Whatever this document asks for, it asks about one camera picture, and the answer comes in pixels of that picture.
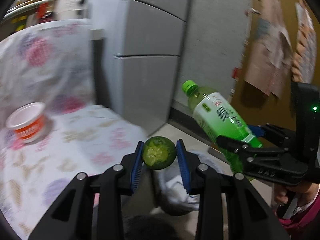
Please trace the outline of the person's right hand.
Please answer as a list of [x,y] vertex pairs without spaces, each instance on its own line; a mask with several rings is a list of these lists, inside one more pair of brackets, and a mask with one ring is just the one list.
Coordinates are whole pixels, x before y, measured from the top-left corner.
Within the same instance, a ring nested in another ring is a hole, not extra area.
[[289,195],[293,194],[294,196],[299,196],[299,193],[297,193],[294,188],[287,187],[283,185],[273,185],[273,200],[279,204],[279,205],[285,205],[291,198]]

